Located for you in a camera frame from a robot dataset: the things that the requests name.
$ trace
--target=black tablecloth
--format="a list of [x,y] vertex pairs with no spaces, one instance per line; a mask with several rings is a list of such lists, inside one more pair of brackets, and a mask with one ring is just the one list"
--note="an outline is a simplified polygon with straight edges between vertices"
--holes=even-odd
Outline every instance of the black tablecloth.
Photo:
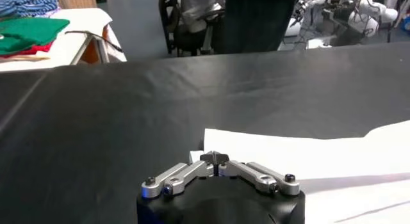
[[25,96],[35,88],[41,72],[0,74],[0,134],[24,102]]
[[187,161],[206,127],[339,138],[408,120],[409,50],[50,70],[0,138],[0,223],[135,223],[141,181]]

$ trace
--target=chair backrest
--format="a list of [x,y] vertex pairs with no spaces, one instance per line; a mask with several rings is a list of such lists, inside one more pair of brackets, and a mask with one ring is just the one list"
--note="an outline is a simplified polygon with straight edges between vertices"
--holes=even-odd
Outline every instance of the chair backrest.
[[167,43],[168,53],[173,50],[173,40],[170,39],[170,34],[175,31],[181,18],[181,10],[178,0],[159,0],[158,7],[160,9],[161,23],[164,30],[165,41]]

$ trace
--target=striped fabric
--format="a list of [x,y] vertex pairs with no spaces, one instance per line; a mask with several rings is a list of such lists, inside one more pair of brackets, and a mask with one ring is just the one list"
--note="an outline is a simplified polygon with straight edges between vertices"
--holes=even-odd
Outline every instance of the striped fabric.
[[58,8],[58,0],[0,0],[0,17],[44,15]]

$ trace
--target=folded green cloth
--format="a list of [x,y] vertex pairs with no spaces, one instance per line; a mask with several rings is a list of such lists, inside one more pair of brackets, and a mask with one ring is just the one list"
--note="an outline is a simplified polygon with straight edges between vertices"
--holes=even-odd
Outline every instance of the folded green cloth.
[[45,45],[56,39],[57,34],[70,24],[69,20],[50,18],[21,18],[0,22],[0,55],[13,54]]

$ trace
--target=person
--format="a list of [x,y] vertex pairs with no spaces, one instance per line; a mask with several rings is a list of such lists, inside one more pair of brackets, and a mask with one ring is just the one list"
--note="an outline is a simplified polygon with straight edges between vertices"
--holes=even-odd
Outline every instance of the person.
[[181,0],[182,19],[191,33],[206,29],[205,20],[197,20],[199,17],[221,8],[225,8],[225,0]]
[[276,51],[297,0],[226,0],[225,52]]

